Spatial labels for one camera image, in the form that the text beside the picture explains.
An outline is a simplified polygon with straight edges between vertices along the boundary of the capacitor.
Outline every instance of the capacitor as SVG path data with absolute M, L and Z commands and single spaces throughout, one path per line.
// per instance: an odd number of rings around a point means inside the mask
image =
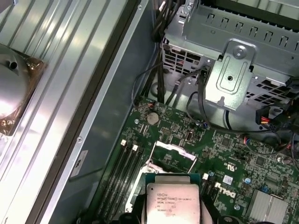
M 155 112 L 149 113 L 148 116 L 146 117 L 146 120 L 148 124 L 155 125 L 156 123 L 159 122 L 159 115 Z
M 250 184 L 250 183 L 251 183 L 251 179 L 250 179 L 249 177 L 246 177 L 246 178 L 244 179 L 244 182 L 245 182 L 246 184 Z
M 209 176 L 214 176 L 215 175 L 215 173 L 211 170 L 209 170 L 208 174 L 209 174 Z
M 269 187 L 268 187 L 267 185 L 264 185 L 264 186 L 262 187 L 262 192 L 264 192 L 264 193 L 268 193 L 268 191 L 269 191 Z

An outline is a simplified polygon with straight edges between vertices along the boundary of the cable bundle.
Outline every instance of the cable bundle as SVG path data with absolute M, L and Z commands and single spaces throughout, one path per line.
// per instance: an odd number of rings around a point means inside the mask
M 177 0 L 177 3 L 174 4 L 173 0 L 167 0 L 159 13 L 151 38 L 154 42 L 161 42 L 164 37 L 164 31 L 171 22 L 171 20 L 176 15 L 178 8 L 182 5 L 182 0 Z

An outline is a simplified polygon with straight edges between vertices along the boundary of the chipset heatsink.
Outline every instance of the chipset heatsink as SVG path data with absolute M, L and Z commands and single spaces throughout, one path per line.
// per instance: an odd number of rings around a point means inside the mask
M 246 216 L 258 222 L 281 224 L 287 207 L 287 202 L 256 189 L 253 192 Z

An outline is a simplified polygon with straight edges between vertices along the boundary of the green circuit board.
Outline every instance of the green circuit board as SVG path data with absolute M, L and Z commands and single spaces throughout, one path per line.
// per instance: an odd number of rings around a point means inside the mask
M 214 205 L 221 214 L 251 223 L 246 211 L 253 191 L 259 189 L 288 203 L 284 223 L 299 223 L 298 172 L 292 164 L 281 162 L 291 158 L 284 154 L 254 154 L 245 147 L 239 135 L 197 126 L 186 113 L 150 99 L 145 98 L 140 104 L 151 107 L 133 109 L 124 125 L 100 182 L 98 196 L 94 199 L 97 205 L 100 201 L 98 217 L 111 221 L 116 214 L 124 212 L 124 205 L 140 168 L 149 159 L 153 144 L 160 141 L 180 146 L 197 156 L 191 173 L 198 173 L 202 177 L 209 174 L 214 182 L 221 184 L 226 192 L 218 189 L 213 195 Z M 158 115 L 158 122 L 154 125 L 147 121 L 150 113 Z M 137 151 L 132 150 L 134 145 L 138 146 Z M 271 153 L 273 150 L 271 146 L 254 140 L 249 141 L 249 146 L 261 153 Z M 167 172 L 187 172 L 192 166 L 191 160 L 176 151 L 159 147 L 155 148 L 151 161 Z M 142 191 L 143 184 L 141 180 L 135 194 Z

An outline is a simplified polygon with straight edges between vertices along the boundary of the motherboard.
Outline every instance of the motherboard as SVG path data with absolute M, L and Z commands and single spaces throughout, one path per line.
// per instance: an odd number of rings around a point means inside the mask
M 222 215 L 255 223 L 264 215 L 260 210 L 268 215 L 275 210 L 255 209 L 264 198 L 279 208 L 276 220 L 299 223 L 299 173 L 291 157 L 256 154 L 274 149 L 251 139 L 248 150 L 243 136 L 195 123 L 185 112 L 151 99 L 140 104 L 124 125 L 92 202 L 97 217 L 110 222 L 131 212 L 145 191 L 145 173 L 195 173 L 202 179 L 201 194 L 208 194 Z

